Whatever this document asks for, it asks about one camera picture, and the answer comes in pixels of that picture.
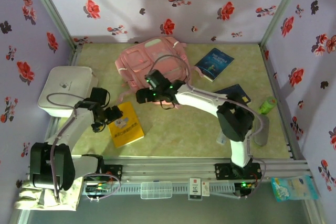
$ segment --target blue book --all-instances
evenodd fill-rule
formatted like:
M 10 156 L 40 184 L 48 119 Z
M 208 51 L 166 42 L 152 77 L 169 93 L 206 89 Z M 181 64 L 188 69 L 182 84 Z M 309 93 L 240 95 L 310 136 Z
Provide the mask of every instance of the blue book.
M 231 56 L 223 53 L 217 48 L 212 49 L 195 66 L 197 66 L 204 77 L 209 81 L 214 81 L 227 66 L 234 60 Z
M 241 95 L 241 98 L 244 102 L 249 103 L 251 101 L 251 98 L 248 97 L 248 95 L 245 93 L 245 91 L 241 88 L 239 84 L 230 86 L 228 88 L 224 88 L 221 90 L 216 91 L 217 94 L 232 94 L 232 93 L 238 93 Z

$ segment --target small card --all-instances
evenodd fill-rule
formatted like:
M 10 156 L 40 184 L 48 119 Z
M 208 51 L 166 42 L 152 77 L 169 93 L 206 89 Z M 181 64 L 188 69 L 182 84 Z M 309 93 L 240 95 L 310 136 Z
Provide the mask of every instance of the small card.
M 202 182 L 202 196 L 210 196 L 210 185 L 209 182 Z
M 202 200 L 202 186 L 200 178 L 189 179 L 189 200 Z
M 230 86 L 228 88 L 224 88 L 221 90 L 216 91 L 217 94 L 231 94 L 233 92 L 237 92 L 241 95 L 244 102 L 249 103 L 251 101 L 251 98 L 248 97 L 248 95 L 245 93 L 245 91 L 241 88 L 239 84 Z

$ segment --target label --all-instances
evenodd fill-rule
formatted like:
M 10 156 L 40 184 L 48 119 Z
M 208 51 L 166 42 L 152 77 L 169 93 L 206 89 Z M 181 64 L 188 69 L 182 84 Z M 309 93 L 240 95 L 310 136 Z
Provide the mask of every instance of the label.
M 200 178 L 189 179 L 189 199 L 202 199 L 202 185 Z
M 210 185 L 209 182 L 202 182 L 202 196 L 210 196 Z

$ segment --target white box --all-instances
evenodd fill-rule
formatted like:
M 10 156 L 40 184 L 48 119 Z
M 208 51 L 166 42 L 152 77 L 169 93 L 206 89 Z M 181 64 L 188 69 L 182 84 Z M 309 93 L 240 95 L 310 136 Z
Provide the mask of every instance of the white box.
M 53 68 L 38 99 L 38 106 L 51 116 L 68 118 L 72 109 L 56 106 L 48 102 L 47 95 L 51 93 L 75 94 L 83 98 L 90 97 L 93 87 L 98 85 L 98 78 L 89 67 L 61 66 Z M 75 106 L 82 100 L 66 94 L 55 94 L 49 97 L 52 102 Z

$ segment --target floral wallpaper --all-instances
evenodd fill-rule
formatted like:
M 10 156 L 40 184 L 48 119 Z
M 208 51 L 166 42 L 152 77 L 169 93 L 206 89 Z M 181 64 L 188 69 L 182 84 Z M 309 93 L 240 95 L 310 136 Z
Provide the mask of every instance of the floral wallpaper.
M 30 147 L 44 140 L 49 122 L 39 95 L 49 71 L 67 65 L 71 50 L 40 0 L 0 5 L 0 223 L 8 223 Z
M 265 48 L 328 223 L 336 212 L 336 0 L 291 0 Z
M 260 42 L 281 0 L 52 1 L 75 43 L 83 44 L 167 35 L 189 43 Z

